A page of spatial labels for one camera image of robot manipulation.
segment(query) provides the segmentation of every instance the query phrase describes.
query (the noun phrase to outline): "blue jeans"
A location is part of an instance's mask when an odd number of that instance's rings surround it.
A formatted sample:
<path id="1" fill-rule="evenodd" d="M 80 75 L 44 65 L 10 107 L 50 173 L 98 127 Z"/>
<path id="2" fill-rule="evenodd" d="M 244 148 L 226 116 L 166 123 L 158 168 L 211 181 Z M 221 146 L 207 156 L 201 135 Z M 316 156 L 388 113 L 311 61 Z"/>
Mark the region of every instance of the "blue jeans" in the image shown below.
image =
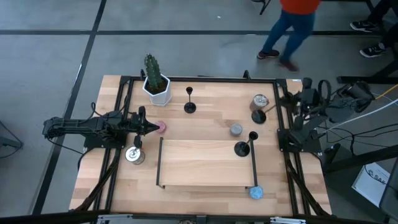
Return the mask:
<path id="1" fill-rule="evenodd" d="M 271 29 L 271 33 L 269 34 L 262 51 L 264 53 L 271 52 L 272 47 L 280 39 L 280 37 L 282 37 L 284 32 L 289 27 L 293 26 L 293 34 L 290 35 L 289 40 L 286 43 L 284 53 L 280 58 L 283 61 L 289 61 L 293 52 L 295 52 L 301 43 L 311 35 L 314 20 L 314 13 L 309 15 L 297 15 L 282 10 L 280 18 Z"/>

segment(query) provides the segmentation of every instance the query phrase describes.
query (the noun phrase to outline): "gray floor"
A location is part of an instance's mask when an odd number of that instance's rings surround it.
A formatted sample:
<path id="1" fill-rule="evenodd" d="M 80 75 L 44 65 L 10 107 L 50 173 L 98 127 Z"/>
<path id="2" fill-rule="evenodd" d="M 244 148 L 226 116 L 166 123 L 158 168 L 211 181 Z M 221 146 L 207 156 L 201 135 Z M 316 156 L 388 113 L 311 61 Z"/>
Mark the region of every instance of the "gray floor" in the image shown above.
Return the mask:
<path id="1" fill-rule="evenodd" d="M 0 0 L 0 29 L 91 30 L 100 0 Z M 260 4 L 245 1 L 112 0 L 105 7 L 100 30 L 270 30 L 279 17 L 280 3 L 270 3 L 263 16 Z M 317 11 L 315 30 L 349 30 L 352 20 L 365 18 L 369 9 L 363 2 L 323 2 Z M 387 20 L 394 20 L 389 12 Z M 379 40 L 364 36 L 312 36 L 293 56 L 300 73 L 280 68 L 275 60 L 258 61 L 256 54 L 267 36 L 258 35 L 102 35 L 97 36 L 87 64 L 73 118 L 85 118 L 96 101 L 103 75 L 138 75 L 144 56 L 155 55 L 168 76 L 209 75 L 241 77 L 303 78 L 315 82 L 340 75 L 370 75 L 393 58 L 366 59 L 359 49 Z M 41 135 L 42 123 L 61 116 L 75 81 L 87 35 L 0 35 L 0 119 L 25 142 L 23 150 L 0 162 L 0 217 L 30 212 L 39 179 L 51 145 Z M 287 37 L 275 46 L 283 50 Z M 381 94 L 390 86 L 372 85 Z M 396 99 L 398 91 L 388 94 Z M 388 103 L 382 98 L 366 111 Z M 395 122 L 398 107 L 393 105 L 344 128 L 353 132 Z M 364 141 L 396 144 L 393 134 Z M 341 142 L 349 146 L 348 141 Z M 83 138 L 67 136 L 64 145 L 81 150 Z M 377 147 L 356 144 L 357 154 Z M 10 149 L 2 149 L 0 156 Z M 44 213 L 67 211 L 77 174 L 78 155 L 63 150 L 45 202 Z M 380 164 L 391 170 L 394 161 Z M 330 182 L 334 177 L 326 177 Z M 333 213 L 339 217 L 379 220 L 360 202 L 343 195 L 328 184 Z"/>

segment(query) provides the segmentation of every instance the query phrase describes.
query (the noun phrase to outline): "wooden tabletop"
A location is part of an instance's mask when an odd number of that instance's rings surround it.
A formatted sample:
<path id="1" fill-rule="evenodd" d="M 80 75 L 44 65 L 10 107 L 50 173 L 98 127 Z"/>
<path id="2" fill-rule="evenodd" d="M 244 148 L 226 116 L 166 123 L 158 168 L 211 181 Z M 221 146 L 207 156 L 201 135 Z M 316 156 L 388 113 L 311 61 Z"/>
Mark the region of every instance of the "wooden tabletop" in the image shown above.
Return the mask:
<path id="1" fill-rule="evenodd" d="M 237 141 L 163 140 L 160 185 L 253 187 L 251 154 L 239 157 Z"/>
<path id="2" fill-rule="evenodd" d="M 120 76 L 104 76 L 97 100 L 97 110 L 100 114 L 113 110 L 119 80 Z M 134 82 L 130 111 L 137 111 L 139 106 L 145 106 L 148 121 L 154 123 L 161 120 L 167 125 L 167 129 L 162 135 L 149 133 L 142 138 L 142 150 L 146 154 L 146 159 L 141 165 L 137 166 L 127 161 L 123 150 L 114 188 L 112 212 L 207 215 L 292 214 L 284 157 L 279 151 L 277 141 L 279 127 L 277 112 L 275 109 L 267 112 L 267 121 L 258 125 L 251 120 L 249 110 L 253 96 L 259 93 L 269 99 L 266 109 L 275 104 L 271 84 L 172 82 L 172 101 L 166 107 L 152 105 L 142 90 L 142 84 L 143 82 Z M 287 84 L 292 93 L 302 88 L 300 80 L 287 80 Z M 191 100 L 197 106 L 193 114 L 187 114 L 183 110 L 184 104 L 188 101 L 185 91 L 187 86 L 193 87 Z M 287 128 L 285 109 L 282 109 L 282 112 Z M 242 135 L 239 137 L 229 134 L 229 127 L 234 123 L 243 127 Z M 256 131 L 259 135 L 254 141 L 254 147 L 257 180 L 264 189 L 262 199 L 251 199 L 248 191 L 241 187 L 168 186 L 166 189 L 161 189 L 156 186 L 161 136 L 168 140 L 247 141 L 250 131 Z M 133 145 L 134 136 L 133 133 L 129 134 L 127 146 Z M 104 149 L 94 149 L 82 159 L 70 208 L 79 206 L 97 184 L 103 155 Z M 331 213 L 319 160 L 311 154 L 300 155 L 307 188 L 323 209 Z M 107 192 L 108 185 L 105 185 L 100 208 L 105 205 Z M 296 195 L 299 211 L 303 212 L 297 187 Z"/>

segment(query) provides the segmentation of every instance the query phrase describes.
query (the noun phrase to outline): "white hexagonal planter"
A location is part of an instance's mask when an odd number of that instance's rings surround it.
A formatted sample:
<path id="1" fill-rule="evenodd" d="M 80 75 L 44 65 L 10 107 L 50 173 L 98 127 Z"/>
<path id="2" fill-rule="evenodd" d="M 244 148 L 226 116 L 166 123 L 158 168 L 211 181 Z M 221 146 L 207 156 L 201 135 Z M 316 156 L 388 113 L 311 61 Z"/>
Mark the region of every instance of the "white hexagonal planter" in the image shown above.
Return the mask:
<path id="1" fill-rule="evenodd" d="M 147 91 L 147 90 L 145 89 L 145 86 L 147 85 L 148 77 L 145 78 L 145 82 L 144 82 L 144 85 L 142 86 L 142 89 L 143 89 L 146 93 L 148 93 L 148 95 L 149 95 L 149 97 L 150 97 L 150 102 L 151 102 L 153 105 L 156 105 L 156 106 L 166 106 L 166 104 L 169 103 L 170 100 L 172 99 L 172 94 L 171 94 L 171 89 L 170 89 L 170 84 L 171 84 L 171 82 L 170 82 L 170 80 L 169 80 L 166 76 L 164 76 L 164 75 L 162 75 L 162 74 L 160 74 L 160 75 L 161 75 L 165 80 L 167 80 L 167 87 L 166 87 L 166 90 L 165 90 L 165 91 L 163 91 L 162 93 L 155 94 L 155 95 L 153 95 L 152 93 L 150 93 L 149 91 Z"/>

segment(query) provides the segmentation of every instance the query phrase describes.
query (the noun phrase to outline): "potted cactus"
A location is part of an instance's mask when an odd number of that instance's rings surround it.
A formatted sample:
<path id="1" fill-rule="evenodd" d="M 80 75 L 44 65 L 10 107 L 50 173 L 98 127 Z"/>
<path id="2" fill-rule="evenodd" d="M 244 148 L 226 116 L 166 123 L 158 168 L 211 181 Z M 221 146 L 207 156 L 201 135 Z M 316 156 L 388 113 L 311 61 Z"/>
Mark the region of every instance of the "potted cactus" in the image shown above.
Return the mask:
<path id="1" fill-rule="evenodd" d="M 153 105 L 166 106 L 172 99 L 170 80 L 160 73 L 159 64 L 151 54 L 145 57 L 144 62 L 147 70 L 147 77 L 142 89 L 148 93 L 150 102 Z"/>

